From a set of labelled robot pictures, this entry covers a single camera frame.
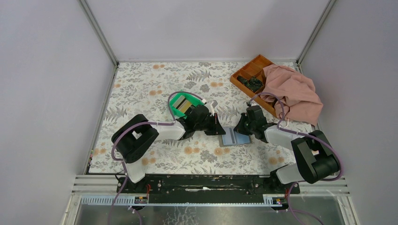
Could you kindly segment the grey leather card holder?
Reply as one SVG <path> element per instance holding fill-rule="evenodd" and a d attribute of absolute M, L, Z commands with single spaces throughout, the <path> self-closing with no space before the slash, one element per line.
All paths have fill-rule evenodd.
<path fill-rule="evenodd" d="M 219 136 L 219 144 L 221 147 L 238 146 L 251 144 L 250 136 L 239 134 L 234 131 L 233 127 L 223 127 L 224 135 Z"/>

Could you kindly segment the green plastic bin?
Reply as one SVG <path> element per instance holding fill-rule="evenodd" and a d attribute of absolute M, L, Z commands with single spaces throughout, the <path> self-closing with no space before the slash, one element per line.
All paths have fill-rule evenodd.
<path fill-rule="evenodd" d="M 169 95 L 167 103 L 172 119 L 176 120 L 177 118 L 186 117 L 194 107 L 204 105 L 206 101 L 194 93 L 176 91 Z"/>

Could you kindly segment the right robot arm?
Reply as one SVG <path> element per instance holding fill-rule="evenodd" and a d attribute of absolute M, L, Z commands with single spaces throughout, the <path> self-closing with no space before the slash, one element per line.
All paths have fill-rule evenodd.
<path fill-rule="evenodd" d="M 278 145 L 293 152 L 295 163 L 282 166 L 270 173 L 277 185 L 305 181 L 314 184 L 327 181 L 329 176 L 341 171 L 341 164 L 331 149 L 325 134 L 315 130 L 309 134 L 294 132 L 268 122 L 259 106 L 250 106 L 241 114 L 234 131 L 253 135 L 256 139 Z"/>

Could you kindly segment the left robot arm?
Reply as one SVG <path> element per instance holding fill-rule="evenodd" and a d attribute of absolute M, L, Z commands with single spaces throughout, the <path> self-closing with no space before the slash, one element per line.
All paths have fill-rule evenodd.
<path fill-rule="evenodd" d="M 217 113 L 206 105 L 191 106 L 186 115 L 173 122 L 149 121 L 138 114 L 113 134 L 111 156 L 115 161 L 122 161 L 126 177 L 137 183 L 145 177 L 141 158 L 155 141 L 185 140 L 197 131 L 208 136 L 226 134 Z"/>

